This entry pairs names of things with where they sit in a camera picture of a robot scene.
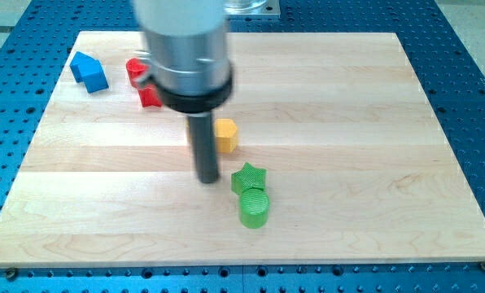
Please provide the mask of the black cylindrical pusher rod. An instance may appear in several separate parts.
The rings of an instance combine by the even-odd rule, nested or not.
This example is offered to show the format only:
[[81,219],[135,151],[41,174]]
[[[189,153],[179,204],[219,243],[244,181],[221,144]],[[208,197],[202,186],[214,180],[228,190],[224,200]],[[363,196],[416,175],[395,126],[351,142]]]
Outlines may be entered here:
[[191,114],[187,121],[197,177],[204,184],[213,183],[219,172],[212,113]]

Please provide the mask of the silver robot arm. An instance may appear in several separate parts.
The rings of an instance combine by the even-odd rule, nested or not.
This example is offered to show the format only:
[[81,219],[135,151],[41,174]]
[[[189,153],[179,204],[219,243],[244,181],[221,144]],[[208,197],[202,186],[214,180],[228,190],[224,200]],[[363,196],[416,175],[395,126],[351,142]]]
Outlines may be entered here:
[[140,86],[154,85],[164,105],[187,116],[194,166],[202,183],[219,176],[212,111],[233,88],[221,0],[133,0],[148,51]]

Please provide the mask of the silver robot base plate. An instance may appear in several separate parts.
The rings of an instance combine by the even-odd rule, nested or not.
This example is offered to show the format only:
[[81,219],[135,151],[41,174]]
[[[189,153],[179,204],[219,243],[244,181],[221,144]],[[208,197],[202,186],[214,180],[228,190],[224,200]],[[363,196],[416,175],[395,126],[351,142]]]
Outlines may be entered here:
[[232,17],[279,17],[279,0],[224,0],[225,13]]

